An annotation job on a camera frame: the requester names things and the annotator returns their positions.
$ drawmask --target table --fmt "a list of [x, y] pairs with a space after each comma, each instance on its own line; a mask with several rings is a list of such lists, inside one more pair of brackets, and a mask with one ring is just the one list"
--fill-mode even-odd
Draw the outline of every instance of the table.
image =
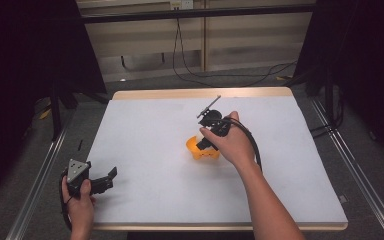
[[211, 109], [239, 111], [259, 145], [266, 179], [300, 229], [345, 229], [302, 113], [283, 87], [117, 92], [88, 157], [92, 179], [119, 169], [114, 188], [97, 196], [95, 229], [252, 230], [234, 167], [223, 157], [194, 160], [185, 147], [198, 131], [196, 115], [217, 95]]

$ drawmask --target gray carpet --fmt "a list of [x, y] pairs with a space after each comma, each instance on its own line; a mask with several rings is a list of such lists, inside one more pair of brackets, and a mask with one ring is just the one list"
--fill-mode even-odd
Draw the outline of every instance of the gray carpet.
[[[267, 69], [243, 69], [223, 71], [221, 73], [262, 74], [266, 71]], [[277, 75], [291, 75], [292, 73], [293, 69], [287, 69]], [[217, 87], [242, 86], [258, 79], [244, 79], [244, 77], [193, 78], [190, 75], [184, 75], [184, 78], [196, 79]], [[280, 86], [283, 83], [283, 81], [270, 77], [253, 86]], [[176, 76], [107, 84], [107, 90], [109, 92], [108, 98], [111, 98], [112, 94], [119, 90], [202, 87], [207, 86], [181, 81]], [[309, 128], [319, 127], [322, 123], [314, 111], [310, 99], [306, 97], [304, 88], [304, 85], [293, 87], [294, 96], [307, 120]], [[106, 107], [85, 96], [77, 95], [76, 97], [80, 102], [79, 106], [74, 112], [71, 124], [67, 126], [68, 131], [64, 143], [44, 186], [35, 212], [30, 219], [24, 234], [24, 239], [68, 239], [69, 231], [66, 229], [60, 214], [58, 178], [70, 158], [80, 161], [86, 160]], [[68, 115], [68, 111], [63, 108], [62, 113], [63, 118]], [[33, 119], [32, 128], [26, 136], [24, 148], [20, 152], [19, 160], [12, 166], [12, 171], [9, 172], [1, 183], [0, 239], [4, 239], [7, 236], [51, 144], [51, 118], [48, 117], [45, 120], [38, 120], [37, 117], [38, 116], [35, 116]], [[367, 129], [352, 109], [348, 107], [345, 108], [344, 122], [339, 130], [357, 159], [357, 162], [384, 201], [384, 146], [381, 142], [373, 141], [370, 138], [368, 134], [369, 129]], [[82, 146], [79, 150], [80, 141], [82, 141]], [[338, 195], [346, 195], [348, 198], [348, 202], [343, 204], [343, 208], [349, 219], [349, 226], [346, 230], [340, 232], [306, 232], [305, 236], [307, 239], [384, 239], [382, 226], [364, 199], [364, 196], [350, 175], [348, 168], [344, 164], [330, 137], [325, 135], [316, 138], [315, 142], [336, 193]], [[179, 239], [185, 238], [184, 236], [186, 235], [182, 237], [161, 233], [157, 235], [152, 233], [143, 235], [136, 234], [129, 235], [129, 239], [137, 239], [138, 236], [142, 237], [142, 239]], [[225, 235], [208, 233], [205, 239], [220, 239], [225, 237]], [[249, 234], [239, 235], [238, 239], [249, 237]], [[127, 233], [94, 231], [92, 238], [126, 239]]]

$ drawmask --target person's left hand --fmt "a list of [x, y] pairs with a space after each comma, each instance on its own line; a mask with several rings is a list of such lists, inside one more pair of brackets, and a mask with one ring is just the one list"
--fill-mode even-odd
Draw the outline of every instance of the person's left hand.
[[80, 198], [71, 197], [67, 187], [67, 176], [62, 179], [62, 195], [67, 204], [68, 215], [72, 225], [71, 239], [89, 239], [93, 227], [95, 198], [90, 196], [91, 182], [83, 181]]

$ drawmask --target orange plastic cup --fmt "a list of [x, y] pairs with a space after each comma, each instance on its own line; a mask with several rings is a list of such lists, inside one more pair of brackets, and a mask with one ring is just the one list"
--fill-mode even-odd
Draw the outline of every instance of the orange plastic cup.
[[189, 138], [189, 140], [186, 142], [186, 147], [192, 153], [192, 156], [195, 160], [198, 160], [201, 157], [211, 157], [214, 159], [218, 159], [220, 156], [220, 152], [215, 150], [215, 149], [200, 150], [196, 146], [196, 137], [195, 136]]

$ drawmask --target human arm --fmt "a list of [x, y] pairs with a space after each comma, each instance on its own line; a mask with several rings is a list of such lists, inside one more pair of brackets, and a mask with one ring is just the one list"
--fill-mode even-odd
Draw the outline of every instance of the human arm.
[[67, 187], [67, 176], [62, 179], [62, 194], [67, 204], [72, 230], [71, 240], [90, 239], [93, 227], [95, 198], [90, 196], [91, 182], [86, 179], [80, 187], [80, 198], [71, 197]]
[[[239, 121], [237, 112], [229, 117]], [[255, 163], [254, 150], [245, 133], [234, 125], [225, 137], [218, 137], [206, 128], [200, 131], [237, 169], [245, 186], [255, 239], [304, 239]]]

